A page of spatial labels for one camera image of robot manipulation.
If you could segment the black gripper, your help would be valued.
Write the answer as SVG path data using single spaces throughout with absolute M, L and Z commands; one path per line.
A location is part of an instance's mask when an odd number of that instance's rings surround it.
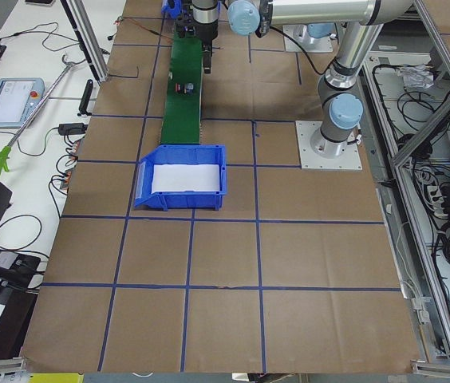
M 176 18 L 176 33 L 178 38 L 195 36 L 194 21 L 190 14 L 179 14 Z
M 205 74 L 211 73 L 212 41 L 218 36 L 218 22 L 197 23 L 197 38 L 202 42 L 202 64 Z

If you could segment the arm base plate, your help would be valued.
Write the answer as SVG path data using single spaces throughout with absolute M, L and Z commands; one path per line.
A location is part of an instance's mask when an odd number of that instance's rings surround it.
M 353 133 L 343 143 L 334 143 L 324 138 L 321 125 L 321 121 L 295 121 L 301 168 L 318 171 L 362 170 Z
M 334 33 L 333 23 L 285 25 L 283 32 L 293 38 L 307 53 L 331 53 L 330 35 Z

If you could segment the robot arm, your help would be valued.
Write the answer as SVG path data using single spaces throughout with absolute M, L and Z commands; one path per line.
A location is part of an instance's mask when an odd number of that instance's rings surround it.
M 202 132 L 211 120 L 318 119 L 311 150 L 352 147 L 364 105 L 358 76 L 382 27 L 410 1 L 186 1 L 203 46 Z

